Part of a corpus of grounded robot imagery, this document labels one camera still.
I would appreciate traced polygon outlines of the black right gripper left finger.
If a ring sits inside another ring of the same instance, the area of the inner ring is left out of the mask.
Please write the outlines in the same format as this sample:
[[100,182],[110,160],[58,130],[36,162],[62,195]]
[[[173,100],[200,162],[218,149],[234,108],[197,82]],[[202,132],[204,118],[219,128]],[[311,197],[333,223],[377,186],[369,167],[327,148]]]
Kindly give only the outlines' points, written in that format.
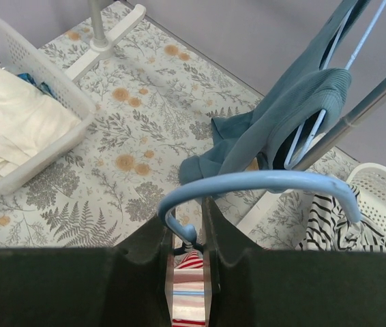
[[0,326],[170,326],[172,246],[154,217],[114,247],[0,249]]

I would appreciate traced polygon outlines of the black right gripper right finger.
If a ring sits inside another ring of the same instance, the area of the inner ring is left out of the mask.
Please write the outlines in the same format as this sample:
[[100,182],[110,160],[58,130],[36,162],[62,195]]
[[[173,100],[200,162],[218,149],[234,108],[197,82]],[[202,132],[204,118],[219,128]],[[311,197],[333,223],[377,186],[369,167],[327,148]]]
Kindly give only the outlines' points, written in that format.
[[267,250],[202,214],[208,326],[386,326],[386,254]]

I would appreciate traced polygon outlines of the red white striped tank top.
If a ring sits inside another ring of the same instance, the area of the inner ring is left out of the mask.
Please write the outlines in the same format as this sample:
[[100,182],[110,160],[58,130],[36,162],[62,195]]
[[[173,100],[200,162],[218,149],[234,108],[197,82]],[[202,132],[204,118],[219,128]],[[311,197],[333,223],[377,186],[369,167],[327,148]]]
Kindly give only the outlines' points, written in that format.
[[173,326],[205,326],[203,256],[185,255],[174,269]]

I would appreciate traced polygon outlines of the white basket with white cloths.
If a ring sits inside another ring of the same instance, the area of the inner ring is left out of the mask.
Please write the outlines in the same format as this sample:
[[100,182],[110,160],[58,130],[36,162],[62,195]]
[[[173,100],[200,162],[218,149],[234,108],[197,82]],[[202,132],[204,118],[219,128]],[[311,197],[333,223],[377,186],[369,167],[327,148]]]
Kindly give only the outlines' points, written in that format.
[[1,19],[0,68],[13,74],[28,73],[36,82],[45,82],[53,97],[80,119],[80,124],[72,131],[0,179],[0,195],[5,195],[22,187],[58,157],[78,145],[93,120],[95,106],[60,69]]

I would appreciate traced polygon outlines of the teal blue tank top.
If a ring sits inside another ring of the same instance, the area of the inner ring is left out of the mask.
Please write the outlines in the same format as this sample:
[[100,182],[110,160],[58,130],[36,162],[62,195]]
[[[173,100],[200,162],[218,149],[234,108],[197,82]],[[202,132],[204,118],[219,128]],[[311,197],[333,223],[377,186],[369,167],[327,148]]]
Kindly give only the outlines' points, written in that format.
[[213,146],[185,159],[179,168],[182,185],[221,174],[244,171],[253,160],[261,170],[274,168],[277,150],[299,125],[297,107],[309,88],[345,12],[357,1],[342,1],[318,34],[271,90],[250,112],[211,120]]

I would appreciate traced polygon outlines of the black white striped garment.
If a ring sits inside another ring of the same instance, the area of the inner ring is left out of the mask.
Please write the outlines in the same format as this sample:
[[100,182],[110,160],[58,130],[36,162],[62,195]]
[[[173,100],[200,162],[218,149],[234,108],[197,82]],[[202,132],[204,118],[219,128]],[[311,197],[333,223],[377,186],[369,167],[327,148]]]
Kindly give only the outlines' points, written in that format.
[[350,222],[333,196],[316,194],[308,215],[301,251],[386,252],[386,235],[371,218]]

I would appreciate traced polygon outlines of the floral patterned table mat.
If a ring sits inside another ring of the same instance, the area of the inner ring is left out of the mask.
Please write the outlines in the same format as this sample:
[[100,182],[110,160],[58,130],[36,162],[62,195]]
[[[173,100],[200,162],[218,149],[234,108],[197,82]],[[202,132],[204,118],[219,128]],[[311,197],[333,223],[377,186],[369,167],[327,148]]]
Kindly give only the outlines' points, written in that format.
[[78,82],[96,115],[85,139],[0,196],[0,247],[121,242],[212,144],[211,118],[253,109],[251,92],[148,20]]

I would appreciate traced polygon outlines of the white folded cloths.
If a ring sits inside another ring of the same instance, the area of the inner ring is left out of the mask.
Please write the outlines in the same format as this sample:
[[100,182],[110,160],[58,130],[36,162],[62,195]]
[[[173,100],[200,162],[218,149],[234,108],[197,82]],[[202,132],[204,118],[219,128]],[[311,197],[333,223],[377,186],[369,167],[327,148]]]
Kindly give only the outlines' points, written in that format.
[[0,68],[0,179],[79,124],[45,82]]

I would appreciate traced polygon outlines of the white metal clothes rack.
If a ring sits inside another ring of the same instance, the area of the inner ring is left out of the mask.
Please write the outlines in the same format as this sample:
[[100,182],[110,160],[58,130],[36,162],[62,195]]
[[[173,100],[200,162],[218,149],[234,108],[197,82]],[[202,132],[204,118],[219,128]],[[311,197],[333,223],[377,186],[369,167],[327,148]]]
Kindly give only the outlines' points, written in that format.
[[[90,49],[78,58],[66,71],[66,76],[77,82],[99,61],[113,56],[114,45],[118,44],[145,17],[146,8],[136,5],[134,9],[111,30],[104,31],[100,4],[89,1],[91,24],[94,37],[90,41]],[[300,152],[301,159],[293,166],[296,170],[305,170],[334,147],[343,137],[347,136],[364,119],[386,102],[386,78],[384,78],[367,96],[365,96],[348,114],[343,116],[328,133],[315,136],[321,124],[314,124],[306,144]]]

